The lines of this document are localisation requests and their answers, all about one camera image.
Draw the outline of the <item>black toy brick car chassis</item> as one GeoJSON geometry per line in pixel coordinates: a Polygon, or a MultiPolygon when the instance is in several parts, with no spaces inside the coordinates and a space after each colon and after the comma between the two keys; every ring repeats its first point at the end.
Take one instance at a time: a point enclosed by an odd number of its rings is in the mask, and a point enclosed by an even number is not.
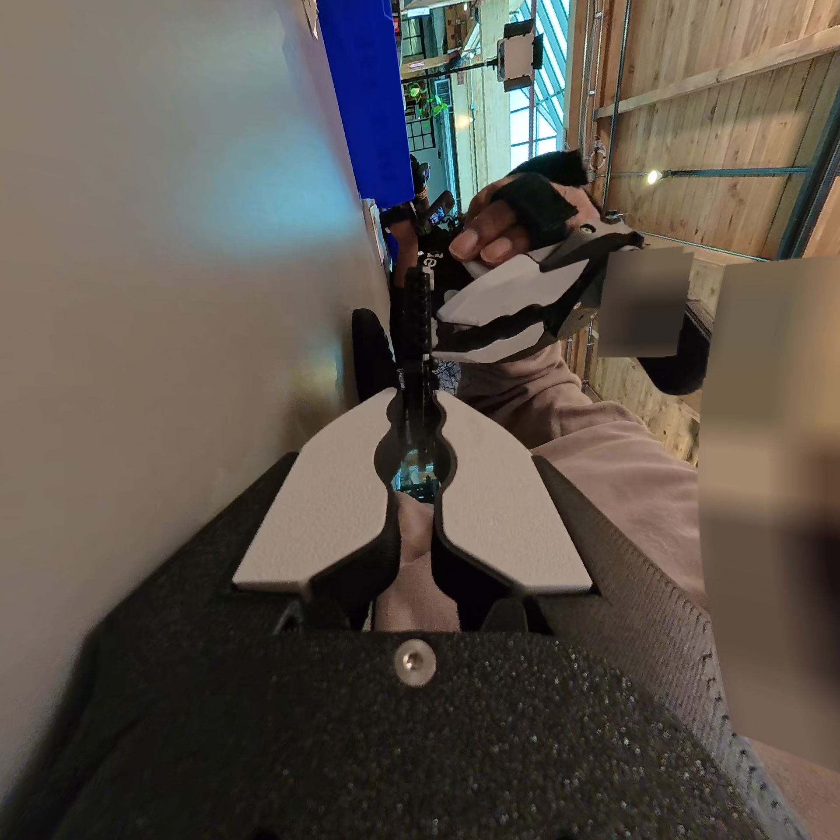
{"type": "Polygon", "coordinates": [[[402,320],[399,334],[402,376],[403,439],[417,463],[435,471],[439,413],[434,402],[438,390],[437,363],[432,354],[432,275],[420,266],[406,272],[402,289],[402,320]]]}

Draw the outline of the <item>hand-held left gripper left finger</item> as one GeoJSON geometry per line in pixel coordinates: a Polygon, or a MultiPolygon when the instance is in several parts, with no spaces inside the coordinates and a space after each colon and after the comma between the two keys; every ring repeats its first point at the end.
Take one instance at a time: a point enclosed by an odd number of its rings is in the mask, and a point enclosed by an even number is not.
{"type": "Polygon", "coordinates": [[[295,458],[233,576],[239,590],[312,592],[316,577],[378,538],[387,487],[375,451],[392,430],[388,387],[315,434],[295,458]]]}

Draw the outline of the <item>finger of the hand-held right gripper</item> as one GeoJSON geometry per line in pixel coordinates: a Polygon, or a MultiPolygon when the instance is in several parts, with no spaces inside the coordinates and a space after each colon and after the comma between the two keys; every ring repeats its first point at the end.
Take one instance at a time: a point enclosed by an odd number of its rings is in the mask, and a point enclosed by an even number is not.
{"type": "Polygon", "coordinates": [[[497,364],[530,351],[544,333],[541,322],[533,324],[511,338],[496,339],[476,350],[445,350],[441,344],[432,349],[432,357],[457,364],[497,364]]]}
{"type": "Polygon", "coordinates": [[[528,255],[518,255],[474,279],[437,310],[439,322],[459,327],[486,327],[529,307],[548,307],[569,291],[589,260],[541,271],[528,255]]]}

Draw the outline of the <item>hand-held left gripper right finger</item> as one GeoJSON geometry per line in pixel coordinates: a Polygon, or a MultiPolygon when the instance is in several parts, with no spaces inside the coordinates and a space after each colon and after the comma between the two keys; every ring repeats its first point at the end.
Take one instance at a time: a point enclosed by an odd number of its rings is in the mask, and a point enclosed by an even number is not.
{"type": "Polygon", "coordinates": [[[444,545],[518,595],[588,592],[592,578],[530,451],[457,397],[435,400],[452,459],[438,499],[444,545]]]}

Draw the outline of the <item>blue plastic storage bin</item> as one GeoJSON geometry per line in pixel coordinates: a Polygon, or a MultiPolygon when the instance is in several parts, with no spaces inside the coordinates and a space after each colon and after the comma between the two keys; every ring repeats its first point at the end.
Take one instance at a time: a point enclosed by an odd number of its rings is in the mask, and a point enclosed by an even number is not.
{"type": "Polygon", "coordinates": [[[359,194],[381,208],[408,202],[415,191],[391,3],[317,6],[359,194]]]}

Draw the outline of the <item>black mesh chair cushion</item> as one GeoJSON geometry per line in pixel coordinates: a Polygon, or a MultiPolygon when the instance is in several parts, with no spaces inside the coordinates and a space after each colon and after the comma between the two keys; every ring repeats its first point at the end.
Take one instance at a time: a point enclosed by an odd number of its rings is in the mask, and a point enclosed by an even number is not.
{"type": "Polygon", "coordinates": [[[372,310],[353,310],[351,339],[353,376],[359,402],[364,403],[387,388],[400,391],[401,383],[389,339],[372,310]]]}

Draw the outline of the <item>studio light panel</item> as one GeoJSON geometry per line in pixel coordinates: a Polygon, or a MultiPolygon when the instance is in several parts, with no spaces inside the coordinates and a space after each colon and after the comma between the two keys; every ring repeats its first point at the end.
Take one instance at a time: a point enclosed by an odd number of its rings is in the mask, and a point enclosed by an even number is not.
{"type": "Polygon", "coordinates": [[[530,88],[543,66],[543,36],[536,19],[507,24],[497,42],[497,79],[505,92],[530,88]]]}

